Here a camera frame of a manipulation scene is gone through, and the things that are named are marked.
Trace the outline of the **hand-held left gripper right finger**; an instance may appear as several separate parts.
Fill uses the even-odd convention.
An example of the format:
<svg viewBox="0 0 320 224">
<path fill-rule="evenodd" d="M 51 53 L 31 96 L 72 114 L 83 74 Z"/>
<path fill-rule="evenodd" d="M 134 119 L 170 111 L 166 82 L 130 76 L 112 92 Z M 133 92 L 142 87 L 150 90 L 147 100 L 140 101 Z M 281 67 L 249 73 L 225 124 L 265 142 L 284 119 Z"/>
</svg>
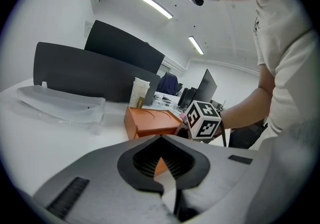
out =
<svg viewBox="0 0 320 224">
<path fill-rule="evenodd" d="M 247 224 L 252 199 L 242 184 L 253 152 L 162 135 L 160 153 L 173 176 L 173 209 L 162 224 Z"/>
</svg>

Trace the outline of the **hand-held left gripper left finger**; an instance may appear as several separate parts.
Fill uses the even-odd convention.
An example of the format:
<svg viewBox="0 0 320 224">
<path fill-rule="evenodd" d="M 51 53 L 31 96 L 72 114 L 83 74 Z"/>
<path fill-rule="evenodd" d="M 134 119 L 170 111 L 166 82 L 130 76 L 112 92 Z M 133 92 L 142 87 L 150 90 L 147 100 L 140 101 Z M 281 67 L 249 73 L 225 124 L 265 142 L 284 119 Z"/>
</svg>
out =
<svg viewBox="0 0 320 224">
<path fill-rule="evenodd" d="M 69 224 L 178 224 L 158 193 L 138 191 L 119 174 L 117 163 L 143 137 L 91 151 L 47 180 L 34 194 L 44 208 L 76 178 L 89 181 L 64 218 Z"/>
</svg>

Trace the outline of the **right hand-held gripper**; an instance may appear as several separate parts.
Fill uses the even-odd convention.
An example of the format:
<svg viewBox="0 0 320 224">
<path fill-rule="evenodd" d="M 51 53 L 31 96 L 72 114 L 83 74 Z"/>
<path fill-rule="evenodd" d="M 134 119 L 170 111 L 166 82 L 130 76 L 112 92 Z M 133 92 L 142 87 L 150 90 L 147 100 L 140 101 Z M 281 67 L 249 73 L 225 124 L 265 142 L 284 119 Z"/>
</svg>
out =
<svg viewBox="0 0 320 224">
<path fill-rule="evenodd" d="M 175 135 L 208 144 L 223 130 L 220 113 L 209 102 L 194 100 L 184 113 Z"/>
</svg>

